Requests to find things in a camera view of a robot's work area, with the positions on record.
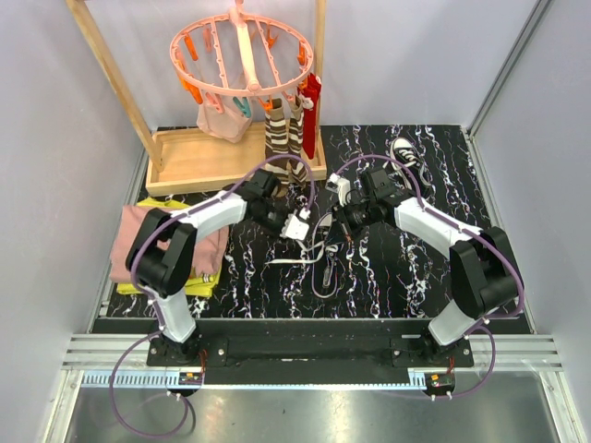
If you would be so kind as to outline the white shoelace sneaker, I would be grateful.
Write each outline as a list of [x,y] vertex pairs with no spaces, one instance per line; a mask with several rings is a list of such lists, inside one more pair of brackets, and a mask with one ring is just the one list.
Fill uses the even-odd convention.
[[303,254],[300,258],[274,258],[266,261],[267,265],[309,265],[315,264],[320,261],[323,257],[329,254],[336,253],[338,251],[337,245],[326,245],[324,241],[317,242],[316,244],[306,247],[300,241],[297,242],[301,248]]

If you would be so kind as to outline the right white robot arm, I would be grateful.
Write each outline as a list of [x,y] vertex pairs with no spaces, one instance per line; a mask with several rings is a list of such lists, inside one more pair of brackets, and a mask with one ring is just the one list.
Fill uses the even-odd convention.
[[375,223],[410,233],[448,260],[452,300],[428,323],[419,354],[428,365],[441,365],[452,345],[485,318],[524,295],[507,234],[498,227],[482,230],[453,219],[420,198],[397,187],[380,168],[365,171],[361,188],[332,174],[327,188],[338,196],[333,222],[347,240]]

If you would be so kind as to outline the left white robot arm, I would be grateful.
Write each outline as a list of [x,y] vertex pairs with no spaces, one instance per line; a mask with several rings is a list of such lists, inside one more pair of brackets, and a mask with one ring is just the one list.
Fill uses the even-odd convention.
[[169,340],[167,354],[179,365],[190,365],[199,356],[199,343],[191,337],[197,324],[185,291],[195,246],[244,220],[279,234],[287,215],[274,207],[271,198],[280,184],[276,174],[258,169],[249,179],[185,210],[149,210],[141,223],[125,266],[135,289],[154,303],[158,331]]

